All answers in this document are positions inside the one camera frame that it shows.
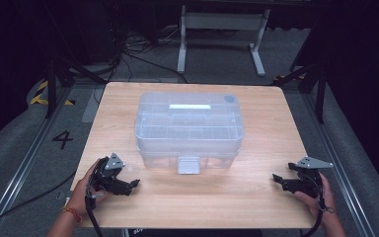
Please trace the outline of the black tripod stand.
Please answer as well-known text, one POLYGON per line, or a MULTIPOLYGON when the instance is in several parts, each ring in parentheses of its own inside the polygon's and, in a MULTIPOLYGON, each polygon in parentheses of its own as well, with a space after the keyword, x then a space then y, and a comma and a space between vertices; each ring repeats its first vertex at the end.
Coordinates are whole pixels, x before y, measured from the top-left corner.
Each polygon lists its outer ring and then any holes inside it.
POLYGON ((303 76, 302 82, 298 86, 301 94, 309 94, 314 87, 317 87, 315 113, 319 123, 324 122, 323 110, 326 91, 327 76, 322 64, 311 64, 294 70, 285 76, 277 76, 272 81, 272 86, 280 87, 289 81, 299 79, 303 76))
POLYGON ((86 69, 81 64, 70 61, 58 55, 54 55, 50 58, 47 66, 47 88, 48 88, 48 104, 46 118, 49 119, 57 108, 56 102, 56 80, 59 80, 63 87, 71 87, 75 81, 73 79, 73 73, 71 69, 74 69, 79 74, 91 79, 100 85, 107 84, 107 81, 86 69))

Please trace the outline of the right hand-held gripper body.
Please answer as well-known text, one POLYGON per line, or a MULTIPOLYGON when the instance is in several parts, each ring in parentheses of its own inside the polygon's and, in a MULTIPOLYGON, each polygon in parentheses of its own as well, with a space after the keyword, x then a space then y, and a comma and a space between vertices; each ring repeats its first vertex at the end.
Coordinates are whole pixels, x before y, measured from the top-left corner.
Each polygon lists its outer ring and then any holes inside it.
POLYGON ((301 185, 301 190, 298 192, 302 192, 311 198, 316 198, 323 187, 319 170, 333 167, 332 162, 306 156, 295 163, 288 164, 288 168, 295 171, 298 177, 298 180, 291 180, 290 183, 298 182, 301 185))

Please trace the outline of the grey metal stand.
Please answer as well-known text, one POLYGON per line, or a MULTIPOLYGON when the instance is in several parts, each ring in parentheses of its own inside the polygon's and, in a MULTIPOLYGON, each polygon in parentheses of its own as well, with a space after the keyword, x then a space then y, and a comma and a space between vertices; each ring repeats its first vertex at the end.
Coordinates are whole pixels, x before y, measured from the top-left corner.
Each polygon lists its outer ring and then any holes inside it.
POLYGON ((231 30, 256 31, 257 38, 249 44, 249 50, 260 77, 265 76, 265 69, 259 53, 259 48, 265 33, 270 10, 266 9, 259 14, 230 14, 230 13, 200 13, 189 12, 186 5, 182 6, 180 20, 180 48, 177 62, 177 71, 186 71, 187 58, 187 29, 193 30, 231 30))

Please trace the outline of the person's left hand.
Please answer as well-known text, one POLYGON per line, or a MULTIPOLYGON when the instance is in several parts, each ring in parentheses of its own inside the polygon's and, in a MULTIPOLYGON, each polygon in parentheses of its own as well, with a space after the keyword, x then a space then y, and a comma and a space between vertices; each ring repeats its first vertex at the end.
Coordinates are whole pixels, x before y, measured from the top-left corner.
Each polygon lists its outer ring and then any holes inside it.
POLYGON ((96 168, 98 162, 99 160, 97 160, 88 169, 84 177, 77 182, 69 201, 64 206, 64 207, 74 208, 77 211, 77 213, 80 214, 82 217, 87 213, 86 204, 85 204, 87 185, 88 185, 90 176, 93 173, 94 169, 96 168))

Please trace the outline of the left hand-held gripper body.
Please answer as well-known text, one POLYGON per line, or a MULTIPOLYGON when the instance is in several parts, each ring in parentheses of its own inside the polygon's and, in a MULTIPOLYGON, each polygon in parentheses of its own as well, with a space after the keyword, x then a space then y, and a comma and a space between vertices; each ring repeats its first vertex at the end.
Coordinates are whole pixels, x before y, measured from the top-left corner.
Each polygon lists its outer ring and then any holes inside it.
POLYGON ((91 185, 94 190, 104 190, 112 193, 111 186, 127 185, 126 182, 121 181, 116 177, 123 167, 124 163, 115 153, 113 153, 110 157, 101 159, 92 175, 91 185))

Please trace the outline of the yellow and black floor tape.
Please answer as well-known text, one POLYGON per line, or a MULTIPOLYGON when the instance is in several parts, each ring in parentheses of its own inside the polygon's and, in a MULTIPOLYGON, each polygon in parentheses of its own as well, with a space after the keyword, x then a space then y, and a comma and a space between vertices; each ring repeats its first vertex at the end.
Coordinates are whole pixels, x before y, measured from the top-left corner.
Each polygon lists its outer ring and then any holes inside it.
MULTIPOLYGON (((44 99, 41 97, 44 90, 46 89, 47 85, 48 85, 48 82, 45 79, 39 84, 35 94, 33 95, 33 98, 30 101, 30 105, 34 105, 34 104, 48 105, 48 99, 44 99)), ((64 105, 74 106, 74 105, 76 105, 76 101, 75 100, 66 100, 64 105)))

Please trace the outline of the clear plastic storage box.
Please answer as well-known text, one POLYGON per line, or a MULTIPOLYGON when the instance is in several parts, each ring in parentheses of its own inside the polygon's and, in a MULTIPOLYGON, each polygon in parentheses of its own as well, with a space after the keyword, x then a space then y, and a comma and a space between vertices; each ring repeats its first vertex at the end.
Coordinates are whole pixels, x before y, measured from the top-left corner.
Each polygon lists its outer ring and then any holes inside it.
POLYGON ((245 128, 233 94, 149 92, 140 97, 134 135, 145 166, 198 174, 229 168, 245 128))

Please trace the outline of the metal floor rail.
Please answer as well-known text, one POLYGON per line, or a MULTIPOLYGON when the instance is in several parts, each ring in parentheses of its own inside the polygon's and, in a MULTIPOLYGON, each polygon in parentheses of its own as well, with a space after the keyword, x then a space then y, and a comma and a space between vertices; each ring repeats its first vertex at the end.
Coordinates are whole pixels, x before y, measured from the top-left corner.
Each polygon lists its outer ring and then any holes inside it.
POLYGON ((23 157, 21 164, 16 170, 16 173, 7 185, 3 196, 0 198, 0 221, 6 214, 14 210, 13 203, 17 198, 28 174, 30 173, 30 170, 37 160, 38 153, 40 152, 44 139, 48 135, 53 122, 56 120, 61 107, 68 99, 71 91, 71 88, 62 88, 59 94, 55 97, 56 101, 54 103, 52 114, 49 116, 49 118, 45 118, 43 120, 41 126, 39 127, 38 133, 33 140, 33 143, 30 145, 26 155, 23 157))
POLYGON ((324 143, 326 152, 329 155, 329 159, 334 164, 334 175, 337 179, 337 182, 339 183, 341 193, 355 222, 355 225, 357 226, 360 237, 375 237, 373 228, 362 208, 356 191, 352 186, 347 173, 345 172, 345 169, 343 168, 340 157, 334 145, 332 144, 329 134, 325 126, 320 123, 318 117, 316 116, 313 98, 309 94, 302 95, 301 98, 313 120, 314 126, 316 127, 324 143))

